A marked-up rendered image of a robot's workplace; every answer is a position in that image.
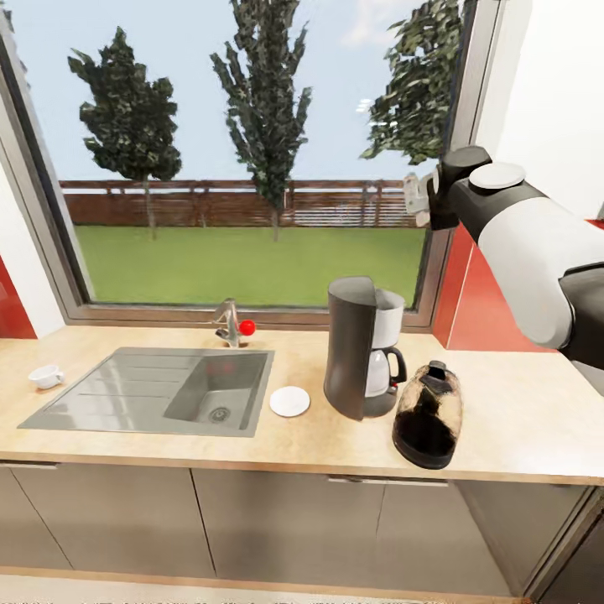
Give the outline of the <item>paper coffee filter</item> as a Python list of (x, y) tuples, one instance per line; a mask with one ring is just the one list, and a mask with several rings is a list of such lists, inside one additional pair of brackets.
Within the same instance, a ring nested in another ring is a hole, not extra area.
[[(418, 179), (421, 196), (427, 196), (427, 182), (428, 180), (432, 179), (433, 176), (434, 172), (429, 173), (421, 180)], [(419, 213), (419, 215), (416, 216), (416, 221), (417, 227), (423, 226), (427, 221), (430, 221), (430, 213)]]

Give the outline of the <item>coffee cup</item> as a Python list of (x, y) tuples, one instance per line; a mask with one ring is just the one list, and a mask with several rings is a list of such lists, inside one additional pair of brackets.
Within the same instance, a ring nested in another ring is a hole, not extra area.
[(29, 375), (32, 384), (39, 388), (52, 388), (65, 381), (65, 374), (57, 365), (38, 368)]

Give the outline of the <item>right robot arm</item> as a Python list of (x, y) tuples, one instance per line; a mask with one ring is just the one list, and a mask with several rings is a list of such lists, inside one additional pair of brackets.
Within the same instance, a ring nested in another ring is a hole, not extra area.
[(482, 251), (523, 335), (562, 353), (604, 398), (604, 231), (479, 146), (434, 168), (421, 196), (404, 180), (408, 215), (430, 213), (432, 231), (461, 223)]

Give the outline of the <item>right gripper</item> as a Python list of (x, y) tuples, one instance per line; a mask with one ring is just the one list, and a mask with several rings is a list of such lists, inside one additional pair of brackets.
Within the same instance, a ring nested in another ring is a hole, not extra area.
[(427, 195), (429, 196), (430, 201), (430, 225), (433, 232), (458, 227), (460, 225), (461, 220), (454, 210), (449, 206), (441, 206), (440, 203), (433, 198), (431, 181), (427, 182)]

